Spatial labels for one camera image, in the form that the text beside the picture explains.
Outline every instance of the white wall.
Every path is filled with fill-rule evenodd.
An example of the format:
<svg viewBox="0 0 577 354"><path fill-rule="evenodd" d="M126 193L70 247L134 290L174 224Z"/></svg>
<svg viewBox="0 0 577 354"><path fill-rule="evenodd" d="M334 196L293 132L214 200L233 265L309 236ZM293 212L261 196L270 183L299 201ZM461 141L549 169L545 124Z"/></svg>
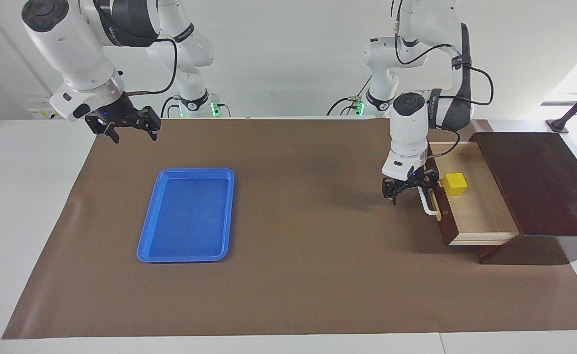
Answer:
<svg viewBox="0 0 577 354"><path fill-rule="evenodd" d="M0 0L0 87L21 109L61 83L22 29L24 2ZM388 0L185 3L197 29L216 47L215 62L202 69L206 83L237 116L325 114L336 99L356 94L369 76L363 45L392 33ZM477 118L526 116L577 63L577 0L462 0L459 14L470 29L473 63L496 86L495 102L477 107ZM108 47L106 54L125 72L128 90L161 89L169 81L169 73L142 49ZM399 70L400 89L447 88L449 62L436 52L423 68ZM472 84L475 98L485 99L485 79L474 76ZM175 93L134 101L158 110ZM3 117L16 115L7 110Z"/></svg>

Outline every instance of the blue plastic tray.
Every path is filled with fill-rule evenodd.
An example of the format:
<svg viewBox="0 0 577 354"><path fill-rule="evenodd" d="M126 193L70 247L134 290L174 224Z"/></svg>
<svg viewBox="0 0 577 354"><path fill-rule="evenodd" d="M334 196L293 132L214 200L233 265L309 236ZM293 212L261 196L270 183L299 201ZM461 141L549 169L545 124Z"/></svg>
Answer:
<svg viewBox="0 0 577 354"><path fill-rule="evenodd" d="M216 262L228 253L234 195L229 168L161 171L146 213L138 259Z"/></svg>

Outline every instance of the yellow block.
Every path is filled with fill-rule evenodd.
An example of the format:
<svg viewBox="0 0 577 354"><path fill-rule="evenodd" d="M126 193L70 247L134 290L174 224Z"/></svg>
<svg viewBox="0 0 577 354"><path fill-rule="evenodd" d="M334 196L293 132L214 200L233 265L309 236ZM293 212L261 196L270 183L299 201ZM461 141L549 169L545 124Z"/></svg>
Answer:
<svg viewBox="0 0 577 354"><path fill-rule="evenodd" d="M465 182L463 173L446 173L439 183L448 197L461 195L468 189L468 183Z"/></svg>

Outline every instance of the brown paper sheet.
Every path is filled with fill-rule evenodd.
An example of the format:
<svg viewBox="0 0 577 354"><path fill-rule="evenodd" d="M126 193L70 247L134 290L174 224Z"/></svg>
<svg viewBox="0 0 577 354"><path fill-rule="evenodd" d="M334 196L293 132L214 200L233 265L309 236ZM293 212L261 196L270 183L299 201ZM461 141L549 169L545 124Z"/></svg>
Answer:
<svg viewBox="0 0 577 354"><path fill-rule="evenodd" d="M441 137L448 137L442 132ZM444 246L416 191L393 207L388 122L168 120L98 137L4 338L577 329L571 266L484 266ZM230 251L150 265L158 172L235 172Z"/></svg>

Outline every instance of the power outlet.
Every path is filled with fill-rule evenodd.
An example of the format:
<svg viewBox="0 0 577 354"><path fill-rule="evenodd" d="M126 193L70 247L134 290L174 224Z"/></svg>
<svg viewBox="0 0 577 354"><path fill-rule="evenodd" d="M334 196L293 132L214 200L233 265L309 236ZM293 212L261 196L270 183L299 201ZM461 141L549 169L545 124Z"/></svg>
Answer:
<svg viewBox="0 0 577 354"><path fill-rule="evenodd" d="M36 110L29 110L30 118L32 119L60 119L61 116L54 108L39 108Z"/></svg>

